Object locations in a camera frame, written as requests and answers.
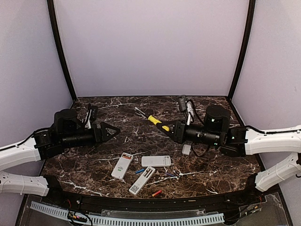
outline lavender wall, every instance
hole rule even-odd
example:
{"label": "lavender wall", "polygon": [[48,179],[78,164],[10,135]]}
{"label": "lavender wall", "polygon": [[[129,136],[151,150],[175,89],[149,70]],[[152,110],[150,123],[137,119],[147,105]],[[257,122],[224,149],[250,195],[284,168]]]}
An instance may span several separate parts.
{"label": "lavender wall", "polygon": [[248,0],[55,0],[78,96],[227,95]]}
{"label": "lavender wall", "polygon": [[[301,124],[301,1],[257,1],[249,46],[233,102],[260,129]],[[262,154],[271,167],[288,153]],[[301,180],[280,183],[294,225],[301,226]]]}
{"label": "lavender wall", "polygon": [[[0,1],[0,146],[50,126],[71,106],[56,53],[46,0]],[[41,162],[8,172],[37,175]],[[0,225],[15,225],[19,194],[0,194]]]}

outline red marker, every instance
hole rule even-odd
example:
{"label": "red marker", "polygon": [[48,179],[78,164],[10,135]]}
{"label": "red marker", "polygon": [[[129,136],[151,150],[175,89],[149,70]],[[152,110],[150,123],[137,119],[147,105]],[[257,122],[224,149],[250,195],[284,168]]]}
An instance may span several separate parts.
{"label": "red marker", "polygon": [[162,190],[159,190],[156,193],[152,194],[152,197],[155,197],[155,196],[157,196],[158,194],[161,194],[161,193],[162,193]]}

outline yellow handled tool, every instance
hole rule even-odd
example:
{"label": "yellow handled tool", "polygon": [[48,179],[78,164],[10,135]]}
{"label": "yellow handled tool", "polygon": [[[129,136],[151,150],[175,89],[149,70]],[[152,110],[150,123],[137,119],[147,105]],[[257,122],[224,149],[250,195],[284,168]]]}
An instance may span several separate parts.
{"label": "yellow handled tool", "polygon": [[[150,120],[152,123],[154,123],[155,125],[157,123],[162,123],[160,120],[156,119],[154,116],[150,115],[147,116],[143,111],[141,111],[138,107],[135,107],[135,110],[137,110],[139,113],[141,113],[145,118],[147,118],[148,120]],[[169,127],[168,126],[162,126],[163,129],[165,129],[166,131],[169,131]]]}

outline dark marble tabletop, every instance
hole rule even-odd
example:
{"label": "dark marble tabletop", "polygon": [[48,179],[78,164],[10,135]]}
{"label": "dark marble tabletop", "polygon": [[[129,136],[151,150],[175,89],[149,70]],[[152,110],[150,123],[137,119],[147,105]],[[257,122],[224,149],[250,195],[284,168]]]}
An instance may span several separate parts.
{"label": "dark marble tabletop", "polygon": [[[222,105],[230,109],[224,97],[189,97],[203,117],[208,105]],[[192,152],[182,154],[182,145],[175,143],[160,132],[154,124],[138,115],[134,107],[152,114],[161,121],[184,119],[177,106],[177,97],[85,97],[73,105],[78,118],[83,119],[87,105],[99,107],[96,123],[104,121],[121,129],[121,133],[107,143],[95,147],[72,148],[46,161],[42,175],[55,175],[65,191],[80,194],[117,198],[152,198],[151,194],[162,190],[156,198],[183,198],[222,194],[244,189],[246,179],[259,172],[254,156],[231,158],[211,148],[203,157]],[[231,111],[231,126],[238,121]],[[195,145],[201,154],[206,146]],[[114,179],[111,172],[123,152],[134,155],[134,159],[123,180]],[[141,167],[141,157],[148,155],[170,155],[172,166],[157,168],[147,185],[132,195],[128,190],[138,179],[135,174]],[[183,176],[171,178],[164,172]]]}

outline blue marker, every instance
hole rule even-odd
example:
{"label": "blue marker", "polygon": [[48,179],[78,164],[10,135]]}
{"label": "blue marker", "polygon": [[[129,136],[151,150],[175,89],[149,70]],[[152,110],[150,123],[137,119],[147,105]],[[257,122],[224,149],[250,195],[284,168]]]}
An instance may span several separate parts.
{"label": "blue marker", "polygon": [[145,171],[145,169],[138,170],[138,171],[136,171],[135,174],[141,173],[141,172],[143,172],[143,171]]}
{"label": "blue marker", "polygon": [[170,177],[176,177],[174,174],[171,174],[171,173],[166,173],[165,172],[165,174],[168,175],[168,176],[170,176]]}

